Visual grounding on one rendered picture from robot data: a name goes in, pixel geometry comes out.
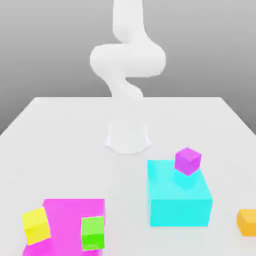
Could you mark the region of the small green cube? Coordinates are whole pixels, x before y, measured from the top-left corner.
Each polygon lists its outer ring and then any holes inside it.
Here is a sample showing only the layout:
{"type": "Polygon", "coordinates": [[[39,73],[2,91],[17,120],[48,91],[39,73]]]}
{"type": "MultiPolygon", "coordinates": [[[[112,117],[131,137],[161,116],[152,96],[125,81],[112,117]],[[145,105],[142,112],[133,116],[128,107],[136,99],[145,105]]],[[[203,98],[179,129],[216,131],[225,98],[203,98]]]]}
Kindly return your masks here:
{"type": "Polygon", "coordinates": [[[105,248],[105,219],[103,215],[81,218],[81,243],[83,251],[105,248]]]}

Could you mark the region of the large magenta box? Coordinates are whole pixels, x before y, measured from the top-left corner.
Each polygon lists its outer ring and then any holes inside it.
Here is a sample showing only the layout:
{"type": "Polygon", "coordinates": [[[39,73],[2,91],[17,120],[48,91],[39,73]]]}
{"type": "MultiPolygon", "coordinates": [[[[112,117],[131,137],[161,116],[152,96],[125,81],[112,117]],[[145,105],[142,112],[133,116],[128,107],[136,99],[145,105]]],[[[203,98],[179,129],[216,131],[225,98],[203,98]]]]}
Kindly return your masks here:
{"type": "Polygon", "coordinates": [[[51,238],[26,245],[22,256],[103,256],[101,249],[82,249],[81,221],[105,216],[104,199],[45,199],[43,207],[51,238]]]}

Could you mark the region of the small orange cube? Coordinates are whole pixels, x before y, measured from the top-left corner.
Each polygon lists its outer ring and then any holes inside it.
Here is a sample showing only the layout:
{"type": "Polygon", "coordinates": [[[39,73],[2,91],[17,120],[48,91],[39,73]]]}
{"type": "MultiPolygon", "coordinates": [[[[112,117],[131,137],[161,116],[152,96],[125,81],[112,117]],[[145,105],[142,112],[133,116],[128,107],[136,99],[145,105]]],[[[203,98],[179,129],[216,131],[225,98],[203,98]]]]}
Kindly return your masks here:
{"type": "Polygon", "coordinates": [[[256,209],[240,209],[236,223],[243,236],[256,237],[256,209]]]}

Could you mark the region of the small purple cube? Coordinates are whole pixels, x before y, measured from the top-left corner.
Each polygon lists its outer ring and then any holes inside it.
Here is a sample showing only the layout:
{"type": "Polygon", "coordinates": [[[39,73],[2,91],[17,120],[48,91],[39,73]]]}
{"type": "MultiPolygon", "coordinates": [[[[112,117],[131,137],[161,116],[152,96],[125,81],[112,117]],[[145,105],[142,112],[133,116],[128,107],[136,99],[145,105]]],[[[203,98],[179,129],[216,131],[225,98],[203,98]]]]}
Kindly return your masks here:
{"type": "Polygon", "coordinates": [[[174,168],[190,176],[200,168],[201,158],[201,153],[185,147],[175,154],[174,168]]]}

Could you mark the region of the small yellow cube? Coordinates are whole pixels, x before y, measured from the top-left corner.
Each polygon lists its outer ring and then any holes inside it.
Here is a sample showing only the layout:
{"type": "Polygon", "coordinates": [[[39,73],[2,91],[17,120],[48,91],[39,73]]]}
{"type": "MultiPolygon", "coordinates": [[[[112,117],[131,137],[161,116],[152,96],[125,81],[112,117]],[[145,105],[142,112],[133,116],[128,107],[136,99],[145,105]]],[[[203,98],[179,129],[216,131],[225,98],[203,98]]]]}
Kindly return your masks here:
{"type": "Polygon", "coordinates": [[[48,217],[44,207],[22,214],[27,245],[33,245],[51,237],[48,217]]]}

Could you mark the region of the large cyan box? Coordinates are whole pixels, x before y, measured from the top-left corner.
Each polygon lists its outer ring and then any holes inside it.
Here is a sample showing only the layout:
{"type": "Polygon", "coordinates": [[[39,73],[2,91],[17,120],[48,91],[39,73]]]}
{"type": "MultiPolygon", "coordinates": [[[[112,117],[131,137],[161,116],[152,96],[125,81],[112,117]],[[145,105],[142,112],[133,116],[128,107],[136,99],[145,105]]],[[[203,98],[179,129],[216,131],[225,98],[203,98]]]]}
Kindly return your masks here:
{"type": "Polygon", "coordinates": [[[207,227],[213,197],[200,169],[185,175],[173,160],[148,160],[147,208],[151,227],[207,227]]]}

